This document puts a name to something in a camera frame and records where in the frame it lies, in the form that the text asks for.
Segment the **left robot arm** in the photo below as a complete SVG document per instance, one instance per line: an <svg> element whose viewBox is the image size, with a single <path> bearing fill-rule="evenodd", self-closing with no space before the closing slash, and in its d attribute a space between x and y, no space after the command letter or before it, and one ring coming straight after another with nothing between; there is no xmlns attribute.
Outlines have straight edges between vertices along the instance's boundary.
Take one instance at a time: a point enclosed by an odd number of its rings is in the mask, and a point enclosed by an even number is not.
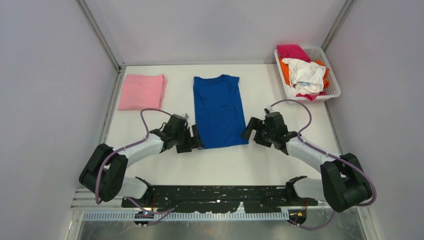
<svg viewBox="0 0 424 240"><path fill-rule="evenodd" d="M99 144L78 181L100 202L123 197L134 199L141 207L148 207L154 199L148 190L149 184L137 177L127 177L127 168L172 148L176 148L177 153L188 153L203 147L197 125L189 126L186 117L173 114L161 128L149 130L139 141L120 148Z"/></svg>

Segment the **blue printed t shirt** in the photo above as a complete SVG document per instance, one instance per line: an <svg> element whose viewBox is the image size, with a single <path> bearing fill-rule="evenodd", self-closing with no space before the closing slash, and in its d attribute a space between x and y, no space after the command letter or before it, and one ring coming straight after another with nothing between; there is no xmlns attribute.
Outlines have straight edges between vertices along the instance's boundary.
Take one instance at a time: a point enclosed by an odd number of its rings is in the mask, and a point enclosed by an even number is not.
<svg viewBox="0 0 424 240"><path fill-rule="evenodd" d="M248 144L241 137L246 120L239 81L227 74L193 78L195 124L205 149Z"/></svg>

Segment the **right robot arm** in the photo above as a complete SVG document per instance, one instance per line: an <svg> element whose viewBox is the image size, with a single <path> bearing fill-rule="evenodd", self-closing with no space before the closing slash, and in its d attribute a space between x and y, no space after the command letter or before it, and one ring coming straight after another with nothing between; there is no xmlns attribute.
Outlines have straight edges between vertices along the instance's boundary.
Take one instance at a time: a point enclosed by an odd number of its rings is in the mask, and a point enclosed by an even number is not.
<svg viewBox="0 0 424 240"><path fill-rule="evenodd" d="M289 131L279 112L268 112L265 119L252 117L241 133L264 147L274 147L287 156L297 158L319 174L319 179L298 176L286 182L285 198L291 205L304 199L323 201L336 212L375 201L373 186L365 176L358 158L352 154L336 155L307 141L300 133Z"/></svg>

